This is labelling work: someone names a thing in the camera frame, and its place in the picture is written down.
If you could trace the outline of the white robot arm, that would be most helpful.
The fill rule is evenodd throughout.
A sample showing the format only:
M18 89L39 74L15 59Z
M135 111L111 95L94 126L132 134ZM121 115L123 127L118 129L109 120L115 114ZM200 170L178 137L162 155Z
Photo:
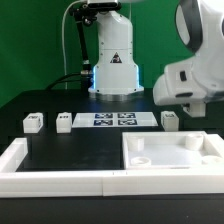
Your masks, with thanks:
M99 59L88 92L93 98L125 100L144 91L133 60L133 27L118 13L123 2L79 0L69 12L78 22L98 23ZM183 106L192 117L203 117L206 104L224 101L224 0L179 0L175 25L193 56L165 66L153 87L158 106Z

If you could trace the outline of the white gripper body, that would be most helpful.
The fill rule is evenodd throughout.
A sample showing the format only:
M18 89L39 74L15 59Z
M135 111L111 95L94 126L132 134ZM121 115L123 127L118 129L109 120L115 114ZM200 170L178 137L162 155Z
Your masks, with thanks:
M224 64L169 64L154 85L153 98L158 106L181 105L189 116L205 117L207 103L224 101Z

